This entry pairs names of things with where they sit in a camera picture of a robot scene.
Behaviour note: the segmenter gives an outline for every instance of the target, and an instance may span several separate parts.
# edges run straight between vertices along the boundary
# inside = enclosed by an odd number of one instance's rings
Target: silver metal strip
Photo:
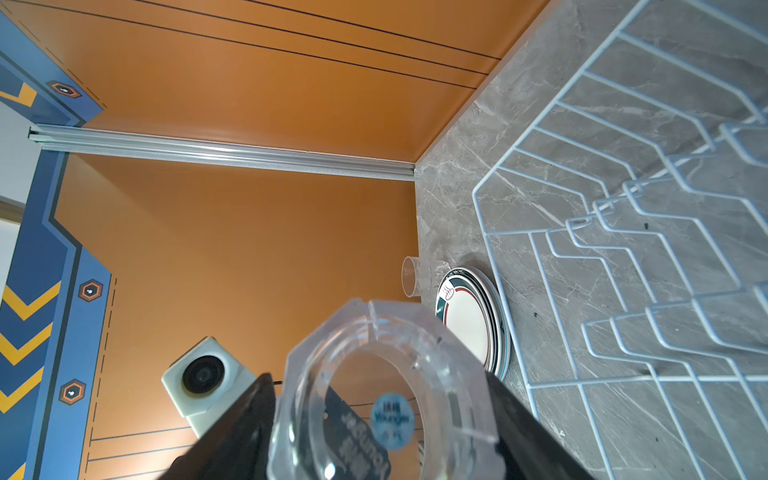
[[[29,131],[29,139],[37,142],[43,150],[76,154],[413,181],[414,164],[379,158],[318,154],[55,125],[33,127]]]

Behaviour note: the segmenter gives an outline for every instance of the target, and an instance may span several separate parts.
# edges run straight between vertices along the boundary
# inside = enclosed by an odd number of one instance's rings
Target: dish rack
[[[640,0],[473,190],[508,382],[596,478],[768,478],[768,78],[731,50],[768,35]]]

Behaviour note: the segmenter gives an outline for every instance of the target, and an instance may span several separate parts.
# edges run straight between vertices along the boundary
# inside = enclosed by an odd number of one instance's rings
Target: white wall
[[[27,138],[29,120],[0,103],[0,200],[11,204],[27,203],[35,175],[40,147]],[[8,278],[18,225],[0,220],[0,290]]]

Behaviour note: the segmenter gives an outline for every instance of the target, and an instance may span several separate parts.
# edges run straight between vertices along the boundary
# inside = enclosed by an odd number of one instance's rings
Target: blue round sticker
[[[371,410],[373,438],[387,450],[408,445],[415,428],[413,410],[408,400],[397,393],[385,393]]]

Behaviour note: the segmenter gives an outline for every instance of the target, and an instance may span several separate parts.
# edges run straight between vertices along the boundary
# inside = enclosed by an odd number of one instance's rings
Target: stack of plates
[[[457,266],[440,283],[435,313],[485,365],[503,379],[509,365],[511,337],[501,301],[491,280],[471,266]]]

